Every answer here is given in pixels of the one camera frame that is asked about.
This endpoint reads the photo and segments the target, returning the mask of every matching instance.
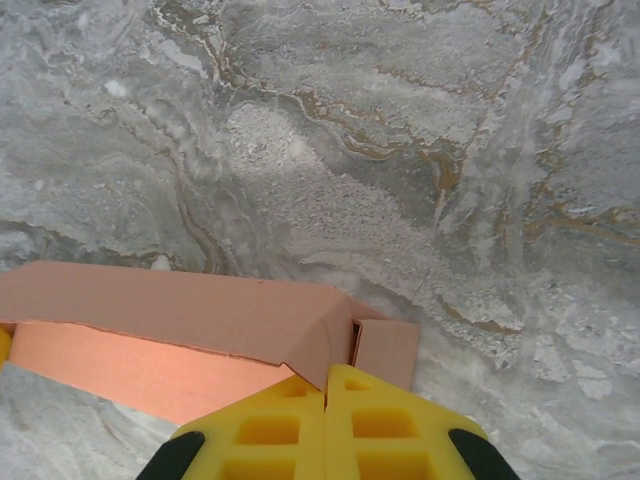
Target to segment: square cutout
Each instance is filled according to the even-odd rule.
[[[360,452],[358,470],[360,480],[442,480],[420,452]]]
[[[230,460],[216,480],[294,480],[295,473],[291,459]]]
[[[238,429],[238,445],[296,445],[300,419],[292,415],[255,415]]]
[[[418,429],[411,415],[401,408],[355,410],[351,414],[355,438],[414,438]]]

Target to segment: cardboard flap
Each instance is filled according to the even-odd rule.
[[[0,320],[76,323],[281,365],[345,297],[324,285],[34,262],[0,276]],[[351,321],[348,309],[340,315]],[[323,345],[317,350],[326,347],[324,338],[312,341]],[[331,360],[345,362],[346,353],[339,353]],[[329,367],[290,366],[316,379],[326,378],[321,372]]]
[[[418,356],[420,327],[385,320],[357,320],[353,366],[409,390]]]

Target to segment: cardboard edge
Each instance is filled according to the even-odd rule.
[[[392,385],[411,390],[418,358],[420,326],[363,319],[357,324],[352,365]]]

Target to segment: open cardboard box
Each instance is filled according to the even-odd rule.
[[[418,326],[326,285],[58,262],[0,275],[9,361],[182,424],[348,363],[409,389]]]

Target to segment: marble veining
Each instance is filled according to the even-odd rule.
[[[336,285],[523,478],[640,475],[636,0],[0,0],[0,270]],[[8,367],[6,478],[173,426]]]

